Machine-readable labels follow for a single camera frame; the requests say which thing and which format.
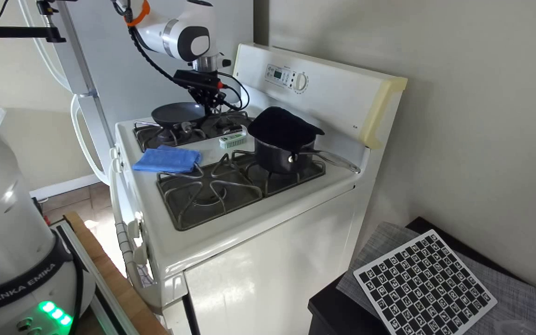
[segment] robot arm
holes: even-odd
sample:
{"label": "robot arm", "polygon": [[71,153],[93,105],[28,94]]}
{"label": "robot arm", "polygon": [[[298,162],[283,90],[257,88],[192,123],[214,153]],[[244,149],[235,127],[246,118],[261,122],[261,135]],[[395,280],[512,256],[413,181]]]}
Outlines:
{"label": "robot arm", "polygon": [[154,14],[147,0],[114,0],[128,27],[136,27],[141,43],[154,53],[192,64],[197,71],[216,71],[214,8],[203,0],[188,0],[177,19]]}

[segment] white stove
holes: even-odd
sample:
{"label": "white stove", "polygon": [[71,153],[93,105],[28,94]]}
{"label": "white stove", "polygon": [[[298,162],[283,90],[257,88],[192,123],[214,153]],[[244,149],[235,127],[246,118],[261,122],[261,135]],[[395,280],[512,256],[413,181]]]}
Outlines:
{"label": "white stove", "polygon": [[[248,116],[279,105],[316,123],[328,161],[279,177],[253,162],[251,136],[223,149],[220,138],[160,135],[153,120],[119,123],[114,190],[127,203],[115,209],[134,215],[117,220],[119,244],[136,291],[175,334],[307,334],[309,296],[350,263],[406,81],[249,45],[236,60]],[[235,120],[229,131],[244,133]],[[201,153],[199,166],[134,174],[141,131]]]}

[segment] floor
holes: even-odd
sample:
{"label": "floor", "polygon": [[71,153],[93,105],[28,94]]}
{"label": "floor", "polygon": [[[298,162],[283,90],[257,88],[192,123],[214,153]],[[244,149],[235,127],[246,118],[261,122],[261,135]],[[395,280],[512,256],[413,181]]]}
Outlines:
{"label": "floor", "polygon": [[60,222],[63,215],[76,213],[84,226],[95,235],[106,256],[123,270],[123,257],[115,239],[115,220],[106,185],[91,185],[48,200],[41,200],[47,222]]}

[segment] white wall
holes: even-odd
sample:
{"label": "white wall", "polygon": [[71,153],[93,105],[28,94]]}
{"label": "white wall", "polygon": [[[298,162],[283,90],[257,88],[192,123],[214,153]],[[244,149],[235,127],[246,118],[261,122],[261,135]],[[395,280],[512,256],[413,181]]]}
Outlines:
{"label": "white wall", "polygon": [[536,2],[272,0],[262,14],[274,47],[409,77],[369,228],[426,216],[536,285]]}
{"label": "white wall", "polygon": [[[24,25],[15,0],[0,25]],[[0,40],[0,107],[7,110],[0,131],[32,190],[91,175],[73,136],[69,99],[30,40]]]}

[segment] cooking pan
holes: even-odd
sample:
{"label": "cooking pan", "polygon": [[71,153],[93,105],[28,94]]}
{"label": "cooking pan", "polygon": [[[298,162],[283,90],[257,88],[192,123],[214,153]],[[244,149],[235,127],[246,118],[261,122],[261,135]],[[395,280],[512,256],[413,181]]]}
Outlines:
{"label": "cooking pan", "polygon": [[313,151],[322,129],[305,123],[283,108],[268,108],[248,127],[248,133],[255,138],[255,161],[261,168],[292,175],[302,172]]}
{"label": "cooking pan", "polygon": [[153,110],[153,120],[164,129],[173,129],[181,123],[195,123],[205,118],[205,107],[195,103],[164,105]]}
{"label": "cooking pan", "polygon": [[354,174],[359,174],[359,168],[342,161],[341,157],[335,157],[331,153],[316,151],[315,142],[305,144],[300,148],[300,151],[292,153],[270,144],[264,144],[261,140],[255,140],[255,161],[261,168],[279,174],[279,175],[296,175],[298,172],[303,172],[311,159],[316,157],[324,162],[329,162],[333,166],[341,166],[346,170],[352,170]]}

